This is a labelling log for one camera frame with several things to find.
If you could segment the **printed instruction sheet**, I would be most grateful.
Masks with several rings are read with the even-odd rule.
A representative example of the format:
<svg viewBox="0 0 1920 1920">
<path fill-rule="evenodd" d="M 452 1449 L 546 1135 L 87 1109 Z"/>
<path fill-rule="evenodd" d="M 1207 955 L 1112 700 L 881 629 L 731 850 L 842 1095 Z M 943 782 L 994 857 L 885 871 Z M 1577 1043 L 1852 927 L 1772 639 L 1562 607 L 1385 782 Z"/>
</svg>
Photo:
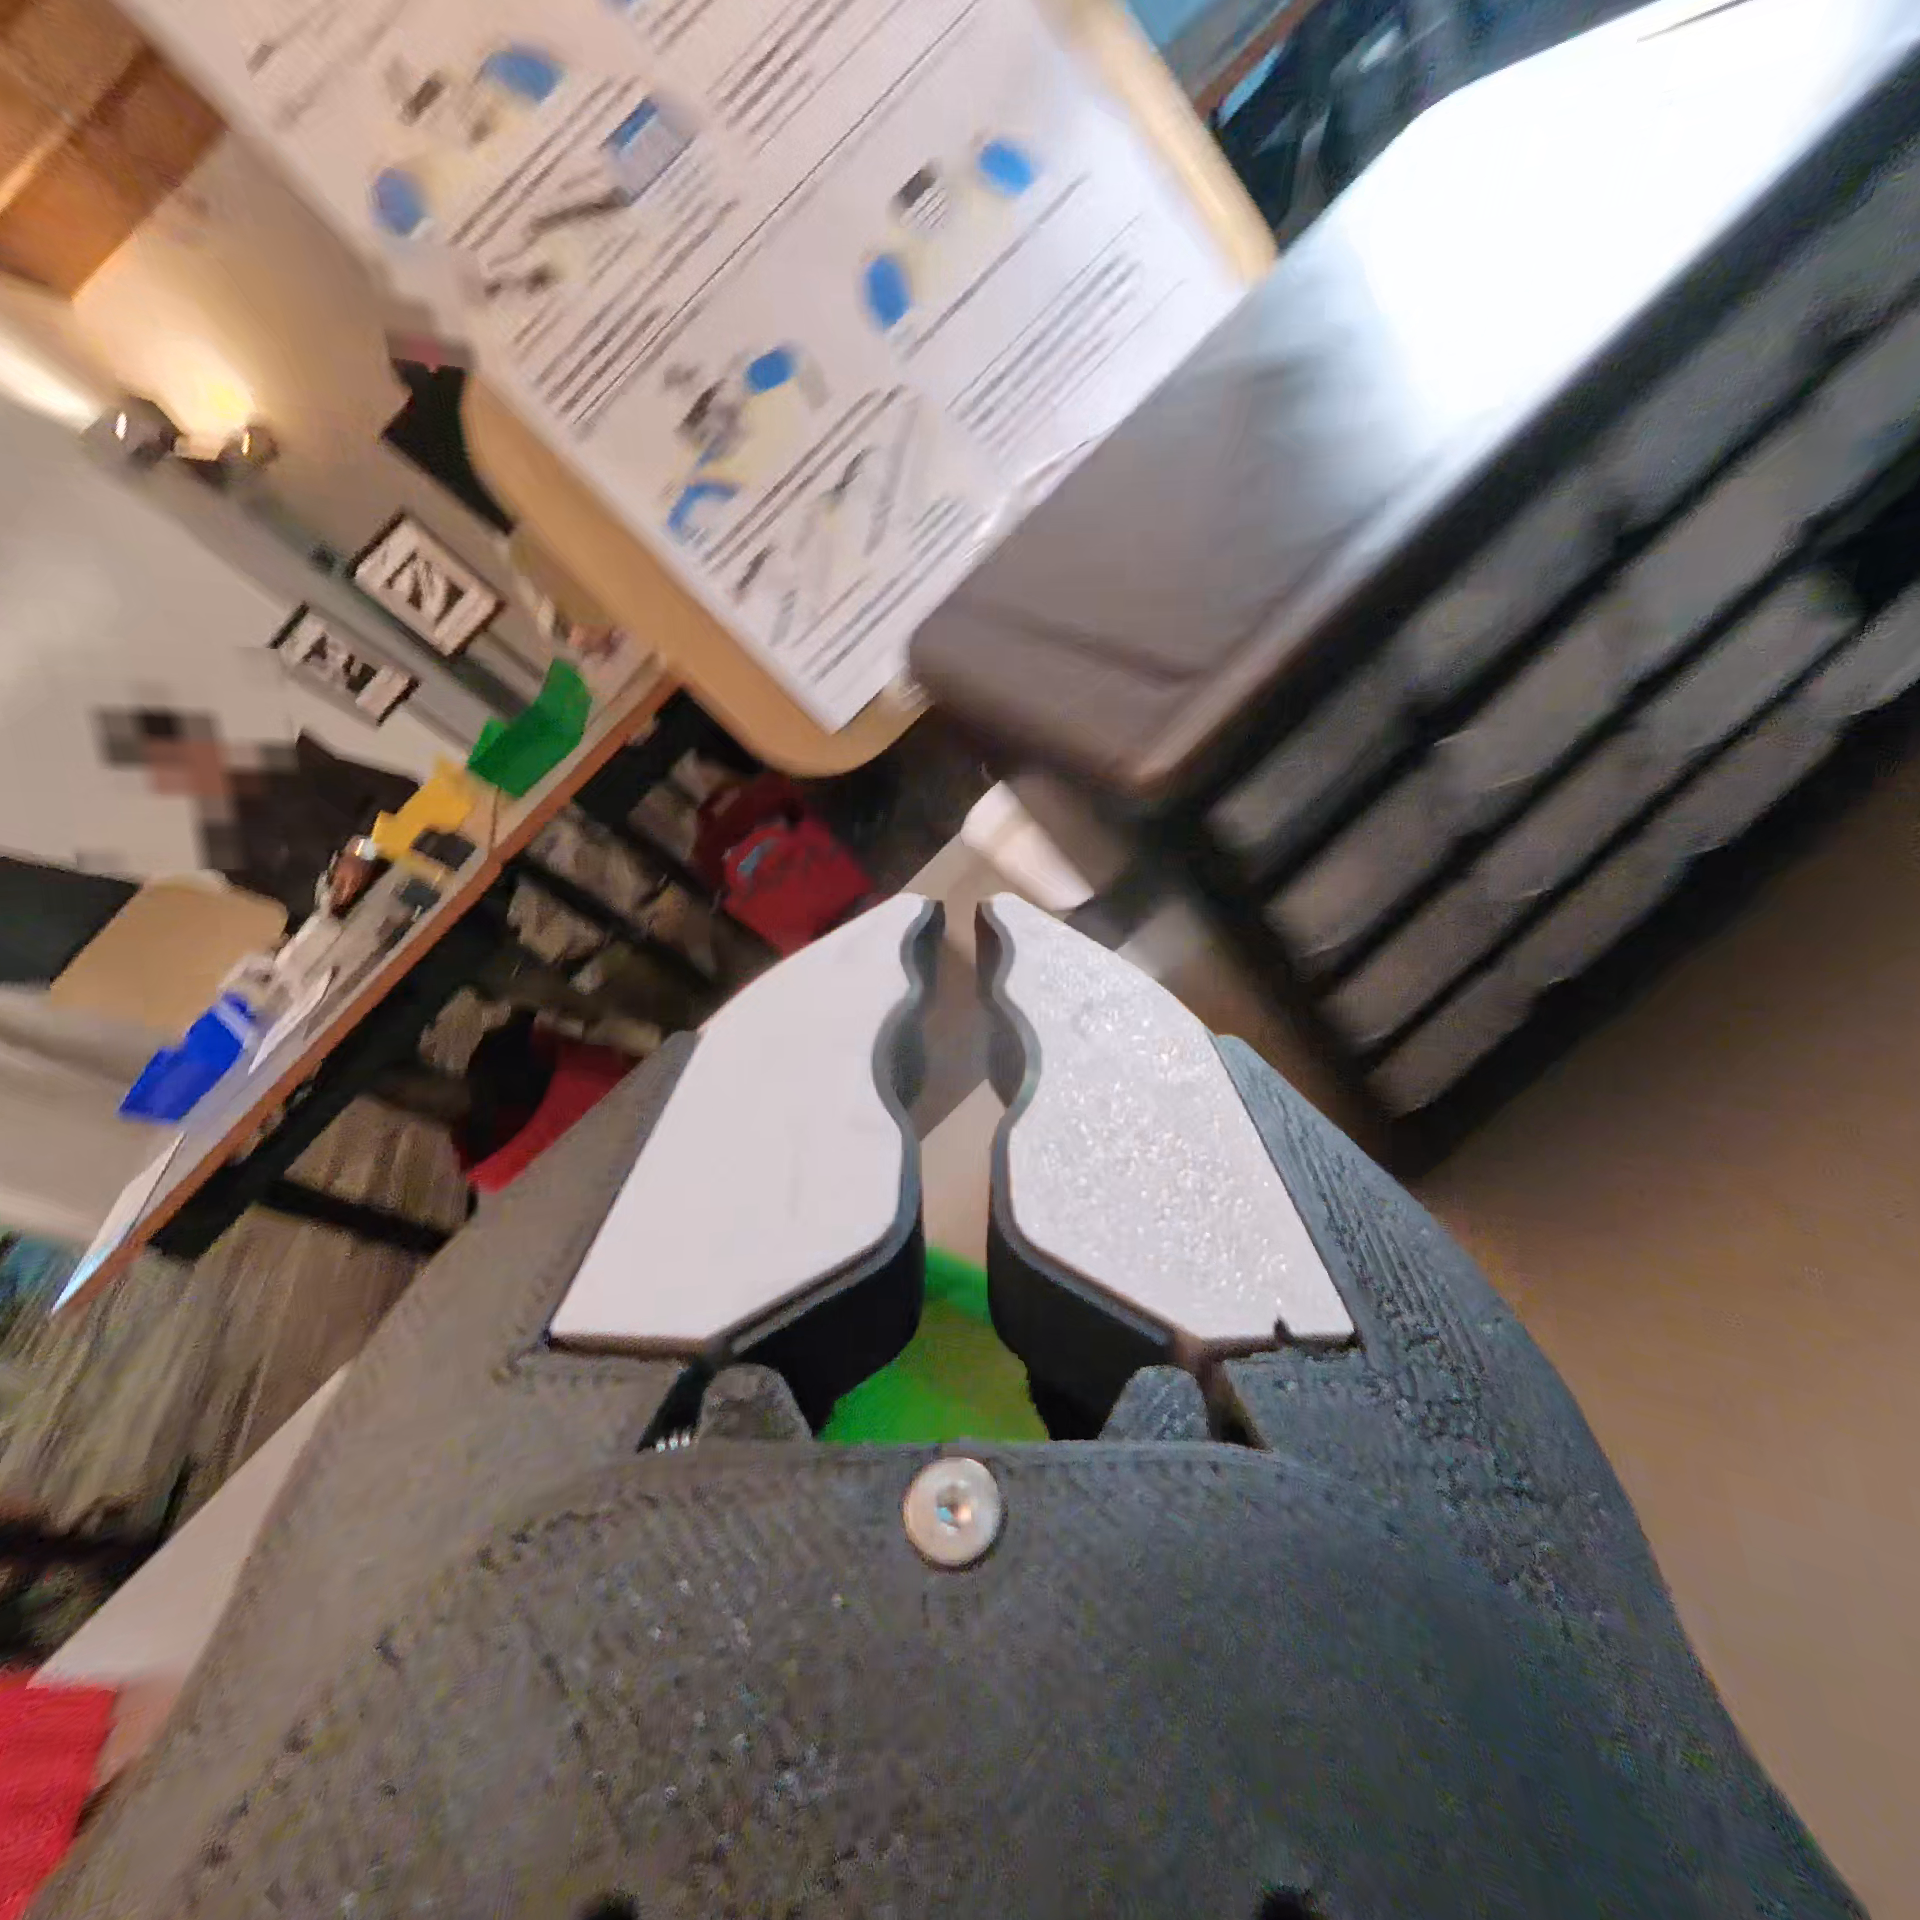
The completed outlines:
<svg viewBox="0 0 1920 1920">
<path fill-rule="evenodd" d="M 825 729 L 1245 291 L 1037 4 L 128 11 Z"/>
</svg>

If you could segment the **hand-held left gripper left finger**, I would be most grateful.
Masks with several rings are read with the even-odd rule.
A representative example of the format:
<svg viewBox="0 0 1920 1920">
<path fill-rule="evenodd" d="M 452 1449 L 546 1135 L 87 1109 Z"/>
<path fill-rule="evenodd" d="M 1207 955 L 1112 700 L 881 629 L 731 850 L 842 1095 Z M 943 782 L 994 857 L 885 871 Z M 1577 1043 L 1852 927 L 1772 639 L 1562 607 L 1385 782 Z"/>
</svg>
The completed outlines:
<svg viewBox="0 0 1920 1920">
<path fill-rule="evenodd" d="M 944 907 L 890 897 L 708 1019 L 584 1254 L 546 1341 L 759 1365 L 809 1427 L 922 1324 L 924 1014 Z"/>
</svg>

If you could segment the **green storage bin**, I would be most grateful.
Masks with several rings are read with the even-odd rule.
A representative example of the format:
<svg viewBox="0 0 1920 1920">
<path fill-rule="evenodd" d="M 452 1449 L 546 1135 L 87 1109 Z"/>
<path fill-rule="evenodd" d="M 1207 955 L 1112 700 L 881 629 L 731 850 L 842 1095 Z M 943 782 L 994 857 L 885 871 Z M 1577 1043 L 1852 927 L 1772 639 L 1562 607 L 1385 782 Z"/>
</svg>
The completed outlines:
<svg viewBox="0 0 1920 1920">
<path fill-rule="evenodd" d="M 832 1447 L 1049 1441 L 1027 1370 L 994 1327 L 984 1266 L 927 1247 L 917 1332 L 832 1405 L 821 1441 Z"/>
</svg>

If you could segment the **black white marker tag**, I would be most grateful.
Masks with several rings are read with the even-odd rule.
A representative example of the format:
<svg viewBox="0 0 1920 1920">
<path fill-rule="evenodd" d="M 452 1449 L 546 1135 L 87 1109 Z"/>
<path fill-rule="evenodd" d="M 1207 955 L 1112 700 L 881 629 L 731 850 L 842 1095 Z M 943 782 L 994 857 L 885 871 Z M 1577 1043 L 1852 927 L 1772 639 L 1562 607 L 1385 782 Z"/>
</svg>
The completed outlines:
<svg viewBox="0 0 1920 1920">
<path fill-rule="evenodd" d="M 279 669 L 335 708 L 379 729 L 408 706 L 420 682 L 359 649 L 345 626 L 315 607 L 296 607 L 269 639 Z"/>
<path fill-rule="evenodd" d="M 465 655 L 507 606 L 498 588 L 408 511 L 352 557 L 347 578 L 444 661 Z"/>
</svg>

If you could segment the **long orange-edged work table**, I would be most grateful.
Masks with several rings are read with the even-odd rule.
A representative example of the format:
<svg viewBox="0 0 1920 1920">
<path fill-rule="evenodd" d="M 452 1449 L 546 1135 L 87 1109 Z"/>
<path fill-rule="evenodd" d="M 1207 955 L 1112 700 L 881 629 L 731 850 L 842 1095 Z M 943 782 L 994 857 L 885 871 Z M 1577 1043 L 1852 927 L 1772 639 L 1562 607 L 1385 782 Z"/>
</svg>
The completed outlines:
<svg viewBox="0 0 1920 1920">
<path fill-rule="evenodd" d="M 425 1221 L 352 1202 L 297 1180 L 300 1158 L 355 1099 L 420 1043 L 449 998 L 473 985 L 511 932 L 523 852 L 623 750 L 647 734 L 673 692 L 647 667 L 592 708 L 581 741 L 522 798 L 480 785 L 459 836 L 466 862 L 434 881 L 437 901 L 345 977 L 276 1043 L 264 1065 L 228 1073 L 113 1205 L 84 1258 L 51 1305 L 80 1311 L 141 1254 L 186 1263 L 255 1209 L 332 1227 L 409 1254 L 437 1252 L 445 1234 Z"/>
</svg>

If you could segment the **small yellow bin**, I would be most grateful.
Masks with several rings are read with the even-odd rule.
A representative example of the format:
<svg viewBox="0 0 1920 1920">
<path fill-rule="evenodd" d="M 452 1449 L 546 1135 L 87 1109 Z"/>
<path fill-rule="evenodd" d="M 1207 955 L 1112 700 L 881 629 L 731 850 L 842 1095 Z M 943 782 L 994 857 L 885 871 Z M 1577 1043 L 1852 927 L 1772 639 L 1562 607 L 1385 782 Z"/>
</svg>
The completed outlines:
<svg viewBox="0 0 1920 1920">
<path fill-rule="evenodd" d="M 452 759 L 437 759 L 432 775 L 397 803 L 396 810 L 383 810 L 375 815 L 368 841 L 386 862 L 425 857 L 457 868 L 466 854 L 428 854 L 419 850 L 419 844 L 425 834 L 463 836 L 479 803 L 480 785 L 472 772 Z"/>
</svg>

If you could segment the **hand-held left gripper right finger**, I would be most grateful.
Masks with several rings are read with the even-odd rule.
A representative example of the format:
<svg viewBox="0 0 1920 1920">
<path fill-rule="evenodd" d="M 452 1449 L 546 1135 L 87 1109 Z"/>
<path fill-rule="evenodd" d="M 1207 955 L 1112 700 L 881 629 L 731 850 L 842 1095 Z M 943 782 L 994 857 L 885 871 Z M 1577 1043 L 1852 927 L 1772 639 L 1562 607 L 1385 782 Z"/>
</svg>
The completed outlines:
<svg viewBox="0 0 1920 1920">
<path fill-rule="evenodd" d="M 1002 1099 L 993 1325 L 1055 1437 L 1127 1386 L 1211 1390 L 1233 1361 L 1345 1353 L 1354 1309 L 1221 1038 L 1122 954 L 1019 897 L 976 911 Z"/>
</svg>

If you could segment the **white document stand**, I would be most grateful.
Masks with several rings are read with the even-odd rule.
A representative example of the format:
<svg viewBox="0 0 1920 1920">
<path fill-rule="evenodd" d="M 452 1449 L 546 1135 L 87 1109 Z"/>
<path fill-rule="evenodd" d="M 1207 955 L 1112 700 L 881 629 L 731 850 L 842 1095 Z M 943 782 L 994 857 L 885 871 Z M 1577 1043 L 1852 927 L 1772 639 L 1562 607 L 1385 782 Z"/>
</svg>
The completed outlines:
<svg viewBox="0 0 1920 1920">
<path fill-rule="evenodd" d="M 1077 788 L 1051 775 L 993 785 L 967 811 L 951 902 L 962 924 L 993 897 L 1019 897 L 1059 921 L 1119 943 L 1153 906 L 1137 845 Z"/>
</svg>

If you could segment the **black drawer cabinet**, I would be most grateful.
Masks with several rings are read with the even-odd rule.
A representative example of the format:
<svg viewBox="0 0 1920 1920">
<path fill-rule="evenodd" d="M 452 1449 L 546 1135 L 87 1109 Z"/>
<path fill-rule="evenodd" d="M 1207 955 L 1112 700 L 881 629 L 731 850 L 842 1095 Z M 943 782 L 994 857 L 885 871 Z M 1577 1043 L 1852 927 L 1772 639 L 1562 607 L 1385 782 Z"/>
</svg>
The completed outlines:
<svg viewBox="0 0 1920 1920">
<path fill-rule="evenodd" d="M 1420 399 L 1443 340 L 1568 313 L 1642 245 L 1695 245 L 1780 182 L 1852 182 L 1916 145 L 1916 4 L 1469 4 L 1460 86 L 1418 111 L 1297 235 L 1276 267 L 1098 445 L 911 654 L 935 705 L 1059 778 L 1137 845 L 1159 893 L 1187 893 L 1297 1022 L 1335 1113 L 1392 1169 L 1441 1161 L 1610 1018 L 1682 941 L 1715 927 L 1820 811 L 1722 867 L 1617 990 L 1473 1127 L 1392 1143 L 1343 1091 L 1301 996 L 1253 954 L 1221 893 L 1207 815 L 1354 665 L 1385 548 L 1436 494 L 1457 399 Z M 1916 737 L 1916 705 L 1849 737 Z"/>
</svg>

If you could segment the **small blue bin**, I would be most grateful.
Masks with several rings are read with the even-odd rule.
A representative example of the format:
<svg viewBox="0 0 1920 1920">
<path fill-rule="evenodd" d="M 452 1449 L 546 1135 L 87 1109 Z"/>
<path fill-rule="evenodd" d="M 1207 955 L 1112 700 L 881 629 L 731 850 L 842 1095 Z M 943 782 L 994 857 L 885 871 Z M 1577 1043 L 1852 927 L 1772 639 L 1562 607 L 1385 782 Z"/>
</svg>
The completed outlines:
<svg viewBox="0 0 1920 1920">
<path fill-rule="evenodd" d="M 148 1124 L 179 1124 L 252 1055 L 259 1033 L 255 1004 L 235 991 L 223 995 L 179 1043 L 155 1049 L 121 1098 L 117 1115 Z"/>
</svg>

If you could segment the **red cloth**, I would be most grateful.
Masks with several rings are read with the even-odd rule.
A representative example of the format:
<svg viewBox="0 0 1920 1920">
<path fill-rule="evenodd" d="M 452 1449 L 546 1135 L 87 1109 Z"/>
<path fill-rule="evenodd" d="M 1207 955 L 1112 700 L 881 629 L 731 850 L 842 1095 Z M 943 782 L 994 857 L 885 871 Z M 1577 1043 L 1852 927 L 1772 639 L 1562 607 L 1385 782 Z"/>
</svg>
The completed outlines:
<svg viewBox="0 0 1920 1920">
<path fill-rule="evenodd" d="M 117 1691 L 3 1670 L 3 1915 L 28 1913 L 98 1783 Z"/>
</svg>

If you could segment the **small green bin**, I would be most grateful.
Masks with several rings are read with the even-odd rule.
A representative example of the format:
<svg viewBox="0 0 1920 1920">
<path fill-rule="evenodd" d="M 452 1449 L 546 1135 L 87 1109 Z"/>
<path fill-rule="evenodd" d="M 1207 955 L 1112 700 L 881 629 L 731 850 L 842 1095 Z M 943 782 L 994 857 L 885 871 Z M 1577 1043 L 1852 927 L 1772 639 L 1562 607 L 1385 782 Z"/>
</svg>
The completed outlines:
<svg viewBox="0 0 1920 1920">
<path fill-rule="evenodd" d="M 578 667 L 556 659 L 536 700 L 515 719 L 484 722 L 466 756 L 466 775 L 511 799 L 523 799 L 575 754 L 588 731 L 592 687 Z"/>
</svg>

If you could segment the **grid of clear drawers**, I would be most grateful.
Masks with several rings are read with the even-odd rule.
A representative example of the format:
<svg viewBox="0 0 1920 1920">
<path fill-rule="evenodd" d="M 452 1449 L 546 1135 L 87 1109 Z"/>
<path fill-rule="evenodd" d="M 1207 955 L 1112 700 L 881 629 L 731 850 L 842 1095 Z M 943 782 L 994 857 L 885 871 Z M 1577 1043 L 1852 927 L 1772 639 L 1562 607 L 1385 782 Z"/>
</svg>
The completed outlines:
<svg viewBox="0 0 1920 1920">
<path fill-rule="evenodd" d="M 1916 145 L 1443 340 L 1359 659 L 1207 813 L 1387 1140 L 1459 1135 L 1916 705 Z"/>
</svg>

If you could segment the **dark storage shelving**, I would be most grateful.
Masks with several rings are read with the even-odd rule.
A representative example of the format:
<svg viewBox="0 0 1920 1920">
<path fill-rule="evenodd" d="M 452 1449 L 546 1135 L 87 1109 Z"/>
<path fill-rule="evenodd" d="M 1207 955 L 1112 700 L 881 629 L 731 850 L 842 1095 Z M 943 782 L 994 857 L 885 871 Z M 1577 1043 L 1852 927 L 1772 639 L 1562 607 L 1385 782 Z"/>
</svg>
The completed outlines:
<svg viewBox="0 0 1920 1920">
<path fill-rule="evenodd" d="M 756 762 L 688 694 L 615 750 L 536 830 L 440 965 L 424 1061 L 466 1067 L 511 1018 L 642 1061 L 697 1029 L 761 966 L 764 941 L 697 873 L 699 811 Z"/>
</svg>

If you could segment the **red bag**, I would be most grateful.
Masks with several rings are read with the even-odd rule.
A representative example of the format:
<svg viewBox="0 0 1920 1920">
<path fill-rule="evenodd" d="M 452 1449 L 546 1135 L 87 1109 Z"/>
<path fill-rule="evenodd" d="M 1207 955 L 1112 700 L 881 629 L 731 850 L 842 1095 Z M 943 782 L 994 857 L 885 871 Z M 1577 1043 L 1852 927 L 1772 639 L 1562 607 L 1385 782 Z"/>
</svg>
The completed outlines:
<svg viewBox="0 0 1920 1920">
<path fill-rule="evenodd" d="M 690 867 L 717 907 L 779 957 L 843 926 L 875 893 L 807 791 L 783 775 L 715 788 L 695 813 Z"/>
</svg>

